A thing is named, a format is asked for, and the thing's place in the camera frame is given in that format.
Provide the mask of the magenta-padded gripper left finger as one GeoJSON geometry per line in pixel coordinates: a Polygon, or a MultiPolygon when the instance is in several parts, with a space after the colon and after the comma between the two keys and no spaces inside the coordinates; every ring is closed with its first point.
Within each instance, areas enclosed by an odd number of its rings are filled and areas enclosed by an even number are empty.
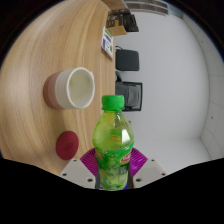
{"type": "Polygon", "coordinates": [[[80,159],[71,159],[60,176],[78,186],[96,189],[98,187],[98,164],[95,149],[90,149],[80,159]]]}

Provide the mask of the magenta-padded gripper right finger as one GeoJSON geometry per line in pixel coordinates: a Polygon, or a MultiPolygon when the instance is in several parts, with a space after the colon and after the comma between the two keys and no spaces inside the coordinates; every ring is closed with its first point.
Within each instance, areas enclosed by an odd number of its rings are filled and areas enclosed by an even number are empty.
{"type": "Polygon", "coordinates": [[[139,150],[132,149],[129,163],[129,189],[146,186],[166,175],[167,172],[154,158],[147,158],[139,150]]]}

